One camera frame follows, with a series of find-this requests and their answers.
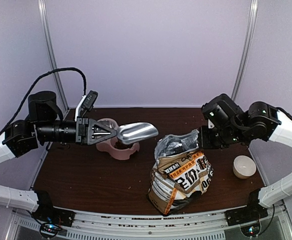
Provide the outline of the metal scoop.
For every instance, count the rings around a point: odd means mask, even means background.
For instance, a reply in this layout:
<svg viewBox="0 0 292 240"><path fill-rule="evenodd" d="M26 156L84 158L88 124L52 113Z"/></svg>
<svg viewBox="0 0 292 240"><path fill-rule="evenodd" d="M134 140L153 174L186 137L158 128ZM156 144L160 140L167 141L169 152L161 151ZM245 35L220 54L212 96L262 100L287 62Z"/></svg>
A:
<svg viewBox="0 0 292 240"><path fill-rule="evenodd" d="M115 136L122 143L129 145L159 134L158 129L148 122L135 122L121 125L117 128L117 135Z"/></svg>

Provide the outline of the pet food bag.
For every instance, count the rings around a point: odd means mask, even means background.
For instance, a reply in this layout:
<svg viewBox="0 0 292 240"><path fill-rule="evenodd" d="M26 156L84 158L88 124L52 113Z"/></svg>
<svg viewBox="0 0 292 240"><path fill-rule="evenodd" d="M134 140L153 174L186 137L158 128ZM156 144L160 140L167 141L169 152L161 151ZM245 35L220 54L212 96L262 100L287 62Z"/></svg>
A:
<svg viewBox="0 0 292 240"><path fill-rule="evenodd" d="M157 142L147 199L163 216L178 212L209 188L214 170L199 148L198 137L194 129Z"/></svg>

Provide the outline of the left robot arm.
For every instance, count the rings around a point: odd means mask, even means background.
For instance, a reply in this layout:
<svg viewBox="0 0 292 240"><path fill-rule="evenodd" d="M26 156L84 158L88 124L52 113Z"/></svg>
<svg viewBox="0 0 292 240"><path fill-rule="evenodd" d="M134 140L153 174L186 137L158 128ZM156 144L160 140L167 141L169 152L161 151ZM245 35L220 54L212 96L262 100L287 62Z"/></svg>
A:
<svg viewBox="0 0 292 240"><path fill-rule="evenodd" d="M8 124L0 134L0 164L19 158L48 142L94 145L116 136L116 131L99 121L82 116L65 120L56 94L40 91L28 98L25 120ZM38 214L53 222L58 212L45 191L21 190L0 185L0 205Z"/></svg>

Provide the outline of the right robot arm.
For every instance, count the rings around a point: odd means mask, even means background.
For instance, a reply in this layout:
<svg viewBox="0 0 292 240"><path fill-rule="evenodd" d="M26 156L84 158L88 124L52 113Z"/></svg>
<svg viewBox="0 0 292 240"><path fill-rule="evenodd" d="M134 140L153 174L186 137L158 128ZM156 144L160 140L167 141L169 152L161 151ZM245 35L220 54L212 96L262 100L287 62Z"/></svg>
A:
<svg viewBox="0 0 292 240"><path fill-rule="evenodd" d="M252 103L243 111L227 94L222 93L201 108L207 125L199 128L201 150L227 148L232 144L249 146L253 140L272 141L292 148L292 116L280 107L262 101ZM292 172L277 182L250 193L248 206L242 210L245 220L252 221L261 207L292 195Z"/></svg>

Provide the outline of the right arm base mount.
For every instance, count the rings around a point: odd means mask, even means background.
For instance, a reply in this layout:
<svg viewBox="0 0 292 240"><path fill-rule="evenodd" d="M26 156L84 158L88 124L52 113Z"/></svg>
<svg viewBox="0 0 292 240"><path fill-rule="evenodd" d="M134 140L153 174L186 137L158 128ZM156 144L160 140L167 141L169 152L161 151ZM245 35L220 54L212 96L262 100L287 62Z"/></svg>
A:
<svg viewBox="0 0 292 240"><path fill-rule="evenodd" d="M267 208L259 204L260 188L252 191L248 203L244 207L234 208L225 212L228 226L241 225L241 233L248 238L257 238L262 233L260 220L268 216Z"/></svg>

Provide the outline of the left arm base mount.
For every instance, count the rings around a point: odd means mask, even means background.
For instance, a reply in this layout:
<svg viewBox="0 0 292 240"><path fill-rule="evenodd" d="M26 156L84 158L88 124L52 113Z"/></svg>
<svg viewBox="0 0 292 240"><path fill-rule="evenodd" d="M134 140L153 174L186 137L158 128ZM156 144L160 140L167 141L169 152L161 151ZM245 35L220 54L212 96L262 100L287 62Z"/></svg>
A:
<svg viewBox="0 0 292 240"><path fill-rule="evenodd" d="M45 239L52 239L63 230L63 227L71 227L75 218L75 212L54 207L49 194L43 190L35 190L38 200L38 208L30 211L31 217L40 225L39 233Z"/></svg>

